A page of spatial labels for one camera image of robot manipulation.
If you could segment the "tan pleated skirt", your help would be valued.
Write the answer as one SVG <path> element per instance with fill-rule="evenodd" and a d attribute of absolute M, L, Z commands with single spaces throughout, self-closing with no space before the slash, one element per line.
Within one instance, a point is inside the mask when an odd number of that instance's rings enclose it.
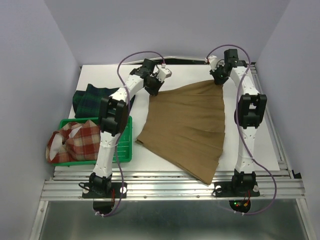
<path fill-rule="evenodd" d="M 223 153 L 223 87 L 205 80 L 149 98 L 146 123 L 136 141 L 210 185 Z"/>

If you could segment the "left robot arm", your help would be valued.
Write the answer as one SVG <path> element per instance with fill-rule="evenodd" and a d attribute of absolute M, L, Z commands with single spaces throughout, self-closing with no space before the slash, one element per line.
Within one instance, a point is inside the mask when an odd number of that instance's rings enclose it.
<path fill-rule="evenodd" d="M 83 198 L 104 198 L 117 192 L 112 186 L 112 162 L 117 146 L 128 123 L 131 99 L 142 89 L 150 96 L 157 96 L 160 88 L 172 72 L 163 61 L 158 67 L 156 62 L 144 59 L 142 66 L 133 69 L 126 81 L 116 92 L 103 97 L 100 102 L 98 125 L 100 143 L 97 161 L 88 182 L 81 182 Z"/>

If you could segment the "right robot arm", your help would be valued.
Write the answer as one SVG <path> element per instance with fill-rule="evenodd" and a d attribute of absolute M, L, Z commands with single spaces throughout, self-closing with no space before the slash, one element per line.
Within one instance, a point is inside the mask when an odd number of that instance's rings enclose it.
<path fill-rule="evenodd" d="M 238 157 L 229 181 L 214 184 L 213 196 L 218 198 L 258 197 L 260 195 L 253 161 L 257 129 L 264 119 L 267 96 L 255 87 L 249 65 L 239 60 L 236 49 L 224 52 L 224 59 L 207 57 L 210 74 L 216 85 L 233 80 L 236 88 L 234 122 L 239 133 Z"/>

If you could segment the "green plastic tray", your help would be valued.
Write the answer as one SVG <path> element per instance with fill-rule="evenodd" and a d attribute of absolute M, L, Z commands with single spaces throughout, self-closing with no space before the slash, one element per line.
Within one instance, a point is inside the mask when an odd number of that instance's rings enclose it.
<path fill-rule="evenodd" d="M 87 117 L 87 118 L 66 118 L 60 121 L 59 127 L 62 128 L 66 124 L 71 122 L 76 122 L 84 124 L 86 121 L 91 120 L 95 124 L 98 124 L 97 117 Z M 128 163 L 132 160 L 133 151 L 133 119 L 131 116 L 128 118 L 126 128 L 119 140 L 117 145 L 118 160 L 120 163 Z M 53 166 L 70 167 L 70 166 L 83 166 L 83 165 L 95 165 L 96 160 L 85 160 L 85 161 L 71 161 L 62 163 L 52 163 Z"/>

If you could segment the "green plaid skirt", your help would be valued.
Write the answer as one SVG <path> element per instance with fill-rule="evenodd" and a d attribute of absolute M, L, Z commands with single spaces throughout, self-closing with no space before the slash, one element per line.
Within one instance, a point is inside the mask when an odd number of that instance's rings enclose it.
<path fill-rule="evenodd" d="M 77 90 L 72 98 L 75 118 L 95 118 L 100 113 L 100 103 L 103 97 L 108 97 L 119 88 L 98 88 L 88 84 L 85 91 Z"/>

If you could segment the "red plaid skirt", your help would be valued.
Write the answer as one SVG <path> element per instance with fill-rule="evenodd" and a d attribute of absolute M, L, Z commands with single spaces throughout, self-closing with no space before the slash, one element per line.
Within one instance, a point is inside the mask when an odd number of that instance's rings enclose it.
<path fill-rule="evenodd" d="M 46 160 L 51 164 L 95 161 L 100 141 L 100 127 L 92 120 L 70 121 L 53 132 L 46 146 Z"/>

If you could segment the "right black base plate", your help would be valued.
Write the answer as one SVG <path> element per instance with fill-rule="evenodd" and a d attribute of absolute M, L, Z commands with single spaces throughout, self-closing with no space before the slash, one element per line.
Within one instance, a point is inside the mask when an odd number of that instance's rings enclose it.
<path fill-rule="evenodd" d="M 215 197 L 218 198 L 244 198 L 259 197 L 260 192 L 254 191 L 253 187 L 248 184 L 235 183 L 231 181 L 217 181 L 214 183 Z"/>

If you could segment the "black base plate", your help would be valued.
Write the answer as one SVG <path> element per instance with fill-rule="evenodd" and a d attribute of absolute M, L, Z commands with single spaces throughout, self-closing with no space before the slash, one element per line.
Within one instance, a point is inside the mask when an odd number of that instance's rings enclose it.
<path fill-rule="evenodd" d="M 120 197 L 126 198 L 127 197 L 127 183 L 124 182 L 123 186 L 121 182 L 112 182 L 111 189 L 108 193 L 104 191 L 94 191 L 90 189 L 89 182 L 80 182 L 79 183 L 84 188 L 82 189 L 82 198 L 83 199 L 111 199 L 116 198 L 119 199 Z"/>
<path fill-rule="evenodd" d="M 218 198 L 244 198 L 259 197 L 260 192 L 254 191 L 253 187 L 248 184 L 235 183 L 231 181 L 217 181 L 214 183 L 215 197 Z"/>

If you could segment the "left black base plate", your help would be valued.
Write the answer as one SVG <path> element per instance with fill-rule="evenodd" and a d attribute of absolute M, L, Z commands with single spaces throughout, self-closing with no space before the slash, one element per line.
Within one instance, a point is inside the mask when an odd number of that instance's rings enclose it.
<path fill-rule="evenodd" d="M 116 198 L 119 199 L 120 197 L 126 198 L 127 197 L 127 183 L 124 182 L 123 186 L 121 182 L 112 182 L 111 189 L 108 193 L 104 191 L 94 191 L 90 189 L 89 182 L 80 182 L 79 183 L 84 188 L 82 189 L 82 198 L 83 199 L 111 199 Z"/>

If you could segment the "aluminium frame rail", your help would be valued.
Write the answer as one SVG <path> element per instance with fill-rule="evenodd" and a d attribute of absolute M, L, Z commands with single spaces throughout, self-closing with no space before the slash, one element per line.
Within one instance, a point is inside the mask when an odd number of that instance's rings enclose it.
<path fill-rule="evenodd" d="M 94 166 L 56 166 L 44 182 L 32 240 L 315 240 L 302 179 L 295 178 L 266 111 L 257 130 L 254 157 L 259 197 L 247 215 L 235 213 L 227 198 L 213 196 L 187 172 L 138 143 L 132 160 L 113 164 L 112 180 L 126 182 L 127 195 L 115 214 L 97 216 L 80 182 Z"/>

